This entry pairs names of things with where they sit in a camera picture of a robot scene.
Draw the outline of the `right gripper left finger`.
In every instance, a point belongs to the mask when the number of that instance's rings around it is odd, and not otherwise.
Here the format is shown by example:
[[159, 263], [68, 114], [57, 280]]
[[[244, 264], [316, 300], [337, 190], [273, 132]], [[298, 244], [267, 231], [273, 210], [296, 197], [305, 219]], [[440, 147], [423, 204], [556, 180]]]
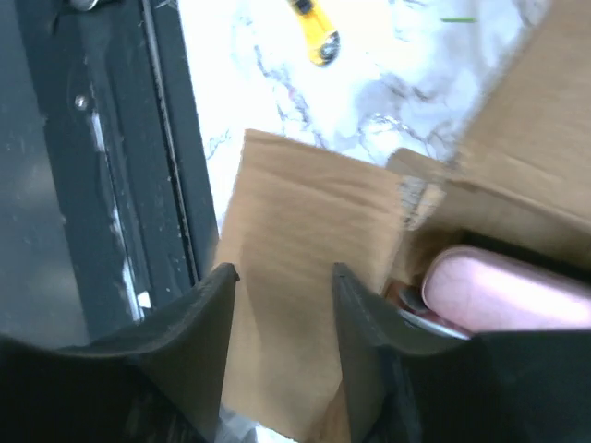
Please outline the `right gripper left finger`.
[[188, 294], [87, 346], [1, 339], [5, 442], [212, 442], [238, 274], [223, 263]]

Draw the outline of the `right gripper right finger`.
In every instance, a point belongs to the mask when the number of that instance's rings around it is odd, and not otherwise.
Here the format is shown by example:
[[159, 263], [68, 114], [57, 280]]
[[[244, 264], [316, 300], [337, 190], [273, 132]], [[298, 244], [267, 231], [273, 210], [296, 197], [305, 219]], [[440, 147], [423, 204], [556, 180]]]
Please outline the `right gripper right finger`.
[[353, 441], [589, 440], [588, 332], [439, 336], [343, 263], [332, 271], [332, 298]]

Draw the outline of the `brown cardboard express box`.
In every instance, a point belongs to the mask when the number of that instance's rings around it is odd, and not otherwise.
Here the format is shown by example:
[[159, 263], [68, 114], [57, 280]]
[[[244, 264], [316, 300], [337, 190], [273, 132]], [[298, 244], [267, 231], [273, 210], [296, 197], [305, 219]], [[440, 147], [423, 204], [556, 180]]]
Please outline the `brown cardboard express box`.
[[447, 156], [398, 149], [374, 166], [246, 132], [216, 253], [239, 275], [225, 407], [300, 442], [355, 442], [338, 263], [394, 305], [392, 280], [417, 283], [455, 245], [590, 286], [590, 5], [515, 1], [502, 20], [517, 36]]

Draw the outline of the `yellow utility knife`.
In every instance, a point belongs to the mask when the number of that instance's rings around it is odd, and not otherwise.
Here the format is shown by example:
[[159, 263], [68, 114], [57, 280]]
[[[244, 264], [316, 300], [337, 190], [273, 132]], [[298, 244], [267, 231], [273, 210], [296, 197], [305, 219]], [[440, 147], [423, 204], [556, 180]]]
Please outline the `yellow utility knife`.
[[314, 0], [289, 0], [304, 34], [308, 59], [315, 66], [328, 66], [339, 55], [341, 39], [322, 7]]

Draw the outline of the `pink rounded item in box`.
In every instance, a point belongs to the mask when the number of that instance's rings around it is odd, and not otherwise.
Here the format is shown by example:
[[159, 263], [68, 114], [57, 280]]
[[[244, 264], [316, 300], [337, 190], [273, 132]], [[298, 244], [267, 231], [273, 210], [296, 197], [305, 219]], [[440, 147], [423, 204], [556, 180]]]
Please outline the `pink rounded item in box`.
[[386, 293], [410, 324], [467, 340], [479, 332], [589, 329], [590, 286], [468, 245], [439, 253], [415, 284]]

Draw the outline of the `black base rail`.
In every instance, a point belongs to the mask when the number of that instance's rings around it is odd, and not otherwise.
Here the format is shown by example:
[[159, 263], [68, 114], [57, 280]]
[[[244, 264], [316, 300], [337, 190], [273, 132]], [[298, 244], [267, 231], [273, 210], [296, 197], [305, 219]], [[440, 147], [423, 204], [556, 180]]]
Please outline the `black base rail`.
[[1, 330], [81, 345], [170, 304], [217, 240], [176, 1], [1, 5]]

